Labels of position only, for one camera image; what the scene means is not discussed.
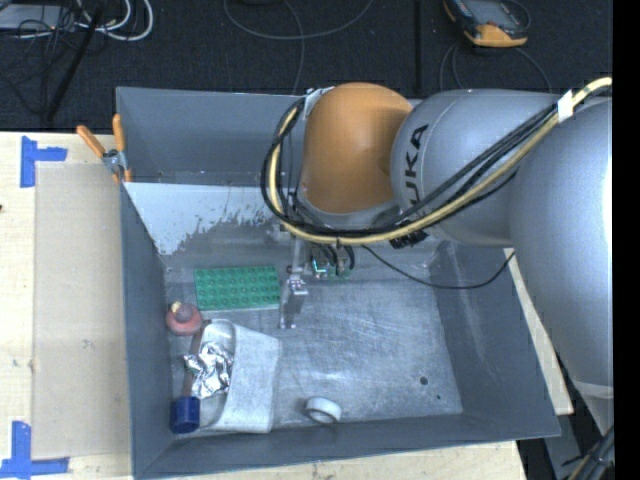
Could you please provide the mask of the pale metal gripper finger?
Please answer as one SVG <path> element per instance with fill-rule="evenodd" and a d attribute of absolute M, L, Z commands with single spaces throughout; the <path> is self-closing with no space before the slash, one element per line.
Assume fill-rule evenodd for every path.
<path fill-rule="evenodd" d="M 297 317 L 301 314 L 302 307 L 309 291 L 303 279 L 292 282 L 292 327 L 296 327 Z"/>
<path fill-rule="evenodd" d="M 289 329 L 294 324 L 296 295 L 294 282 L 288 277 L 283 283 L 280 292 L 279 328 Z"/>

